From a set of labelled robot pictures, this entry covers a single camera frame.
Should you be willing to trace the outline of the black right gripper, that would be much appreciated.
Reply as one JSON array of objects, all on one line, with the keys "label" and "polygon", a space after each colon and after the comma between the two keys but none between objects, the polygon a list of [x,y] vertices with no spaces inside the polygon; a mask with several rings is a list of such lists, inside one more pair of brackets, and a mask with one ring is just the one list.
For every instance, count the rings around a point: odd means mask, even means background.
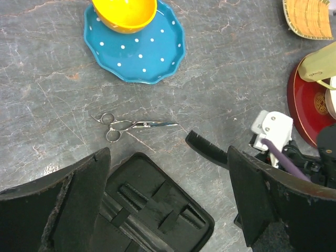
[{"label": "black right gripper", "polygon": [[268,147],[267,153],[276,159],[279,168],[297,178],[328,188],[335,188],[335,126],[323,128],[317,137],[318,157],[302,154],[293,141],[280,152],[268,139],[261,143]]}]

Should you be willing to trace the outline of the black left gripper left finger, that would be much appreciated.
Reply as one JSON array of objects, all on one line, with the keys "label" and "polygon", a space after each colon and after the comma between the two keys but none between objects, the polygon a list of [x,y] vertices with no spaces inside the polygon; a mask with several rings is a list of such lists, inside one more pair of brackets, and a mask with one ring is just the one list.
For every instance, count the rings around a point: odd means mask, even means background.
[{"label": "black left gripper left finger", "polygon": [[90,251],[110,150],[1,192],[1,251]]}]

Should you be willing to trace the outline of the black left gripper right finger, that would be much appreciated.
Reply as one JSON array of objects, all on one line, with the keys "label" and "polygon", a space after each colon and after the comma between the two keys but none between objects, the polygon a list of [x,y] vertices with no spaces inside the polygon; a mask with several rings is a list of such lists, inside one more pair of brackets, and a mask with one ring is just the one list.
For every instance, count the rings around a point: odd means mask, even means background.
[{"label": "black left gripper right finger", "polygon": [[245,243],[263,251],[335,251],[335,190],[230,146],[230,180]]}]

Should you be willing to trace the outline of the black zippered tool case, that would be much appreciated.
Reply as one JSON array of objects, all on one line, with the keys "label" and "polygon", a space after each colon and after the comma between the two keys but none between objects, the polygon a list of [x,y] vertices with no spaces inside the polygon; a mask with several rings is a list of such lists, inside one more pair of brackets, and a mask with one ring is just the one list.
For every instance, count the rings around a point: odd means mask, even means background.
[{"label": "black zippered tool case", "polygon": [[93,251],[200,251],[214,226],[206,210],[138,152],[107,180]]}]

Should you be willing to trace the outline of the black curved comb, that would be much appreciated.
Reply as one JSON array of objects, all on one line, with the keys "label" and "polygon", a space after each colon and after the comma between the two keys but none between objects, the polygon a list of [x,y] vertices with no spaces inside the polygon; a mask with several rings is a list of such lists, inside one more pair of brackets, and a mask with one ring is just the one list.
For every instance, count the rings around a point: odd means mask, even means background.
[{"label": "black curved comb", "polygon": [[196,153],[207,159],[208,161],[229,170],[227,153],[212,144],[204,137],[197,134],[195,131],[190,131],[190,133],[185,138],[185,142],[191,147]]}]

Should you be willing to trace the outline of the silver hair scissors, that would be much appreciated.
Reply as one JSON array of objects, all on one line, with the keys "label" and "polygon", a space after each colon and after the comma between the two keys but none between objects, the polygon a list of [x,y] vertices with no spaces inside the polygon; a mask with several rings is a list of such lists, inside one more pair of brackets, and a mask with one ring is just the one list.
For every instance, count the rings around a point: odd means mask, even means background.
[{"label": "silver hair scissors", "polygon": [[110,143],[119,141],[121,136],[131,129],[146,129],[154,127],[172,127],[179,123],[170,121],[132,121],[132,120],[117,120],[113,113],[103,113],[100,118],[91,115],[91,117],[100,124],[107,125],[106,140]]}]

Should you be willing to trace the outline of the red round plate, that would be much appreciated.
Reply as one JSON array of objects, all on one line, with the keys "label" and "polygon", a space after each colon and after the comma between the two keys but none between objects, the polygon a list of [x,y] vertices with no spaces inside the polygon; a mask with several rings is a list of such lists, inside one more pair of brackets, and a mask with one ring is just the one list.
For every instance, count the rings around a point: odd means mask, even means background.
[{"label": "red round plate", "polygon": [[312,147],[317,147],[320,131],[335,123],[325,101],[326,88],[315,82],[306,82],[298,74],[298,65],[292,70],[287,84],[287,102],[290,116],[300,136]]}]

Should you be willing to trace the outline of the pale green mug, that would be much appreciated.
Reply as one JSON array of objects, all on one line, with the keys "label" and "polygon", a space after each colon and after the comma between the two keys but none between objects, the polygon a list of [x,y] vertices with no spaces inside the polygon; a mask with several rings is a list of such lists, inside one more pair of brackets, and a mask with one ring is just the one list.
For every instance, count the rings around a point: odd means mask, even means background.
[{"label": "pale green mug", "polygon": [[316,82],[323,87],[335,90],[325,79],[335,77],[335,42],[308,54],[299,64],[298,74],[306,82]]}]

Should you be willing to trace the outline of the woven bamboo tray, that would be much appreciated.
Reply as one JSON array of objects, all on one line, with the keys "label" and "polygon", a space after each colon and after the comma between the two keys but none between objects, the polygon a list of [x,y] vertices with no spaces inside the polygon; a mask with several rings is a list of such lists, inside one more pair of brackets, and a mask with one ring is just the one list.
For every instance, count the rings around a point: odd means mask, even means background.
[{"label": "woven bamboo tray", "polygon": [[288,27],[296,35],[311,40],[333,40],[329,20],[329,0],[283,0]]}]

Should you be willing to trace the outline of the blue polka dot plate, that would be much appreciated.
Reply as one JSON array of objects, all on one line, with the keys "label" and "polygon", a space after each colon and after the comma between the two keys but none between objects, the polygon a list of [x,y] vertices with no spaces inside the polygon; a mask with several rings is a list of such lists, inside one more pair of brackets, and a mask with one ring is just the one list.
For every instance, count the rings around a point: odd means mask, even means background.
[{"label": "blue polka dot plate", "polygon": [[176,73],[185,34],[173,10],[158,1],[154,20],[134,34],[121,34],[100,21],[93,5],[85,12],[83,38],[98,65],[125,82],[156,84]]}]

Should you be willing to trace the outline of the orange bowl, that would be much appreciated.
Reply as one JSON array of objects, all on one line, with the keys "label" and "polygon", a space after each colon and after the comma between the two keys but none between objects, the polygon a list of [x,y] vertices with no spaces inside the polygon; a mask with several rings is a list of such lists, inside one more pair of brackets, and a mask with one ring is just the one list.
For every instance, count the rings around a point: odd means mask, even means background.
[{"label": "orange bowl", "polygon": [[156,15],[157,0],[92,0],[100,20],[117,33],[144,29]]}]

